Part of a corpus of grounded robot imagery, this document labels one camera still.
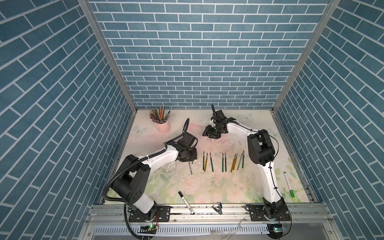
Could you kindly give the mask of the gold carving knife long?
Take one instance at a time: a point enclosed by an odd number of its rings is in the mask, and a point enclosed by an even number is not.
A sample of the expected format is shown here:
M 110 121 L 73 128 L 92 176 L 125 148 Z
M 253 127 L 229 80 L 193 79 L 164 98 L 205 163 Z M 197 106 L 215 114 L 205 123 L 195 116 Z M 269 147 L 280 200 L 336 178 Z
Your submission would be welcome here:
M 206 157 L 205 157 L 204 172 L 207 171 L 207 165 L 208 165 L 208 153 L 206 153 Z

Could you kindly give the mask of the silver carving knife capped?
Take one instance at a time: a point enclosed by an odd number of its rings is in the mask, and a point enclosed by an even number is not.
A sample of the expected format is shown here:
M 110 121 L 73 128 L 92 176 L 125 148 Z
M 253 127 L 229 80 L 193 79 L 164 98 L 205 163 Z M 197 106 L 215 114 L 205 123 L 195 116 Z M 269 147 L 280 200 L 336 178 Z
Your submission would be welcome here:
M 240 169 L 240 166 L 242 165 L 244 153 L 245 152 L 242 152 L 240 157 L 239 157 L 239 162 L 238 162 L 238 165 L 237 165 L 237 171 Z

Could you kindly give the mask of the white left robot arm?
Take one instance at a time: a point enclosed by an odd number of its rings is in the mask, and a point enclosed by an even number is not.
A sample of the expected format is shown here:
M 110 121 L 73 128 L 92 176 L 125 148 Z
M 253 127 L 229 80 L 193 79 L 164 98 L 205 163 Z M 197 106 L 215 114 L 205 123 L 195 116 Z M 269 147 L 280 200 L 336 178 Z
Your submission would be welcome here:
M 121 202 L 139 210 L 151 219 L 157 211 L 157 203 L 145 193 L 150 174 L 162 166 L 179 161 L 197 160 L 198 139 L 188 132 L 164 143 L 164 147 L 150 155 L 136 157 L 128 155 L 107 183 L 103 198 L 110 202 Z

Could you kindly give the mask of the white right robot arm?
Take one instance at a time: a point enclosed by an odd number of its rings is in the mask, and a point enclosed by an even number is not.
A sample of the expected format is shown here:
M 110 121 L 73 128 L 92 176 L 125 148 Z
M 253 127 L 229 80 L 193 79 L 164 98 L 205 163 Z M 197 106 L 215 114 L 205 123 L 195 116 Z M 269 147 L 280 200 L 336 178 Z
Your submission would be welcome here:
M 277 186 L 274 171 L 275 148 L 267 130 L 255 130 L 243 126 L 235 118 L 228 118 L 223 111 L 216 111 L 212 106 L 213 116 L 205 128 L 203 136 L 219 139 L 222 134 L 235 134 L 246 138 L 251 161 L 256 164 L 262 174 L 264 184 L 264 211 L 268 218 L 274 218 L 287 208 L 284 198 Z

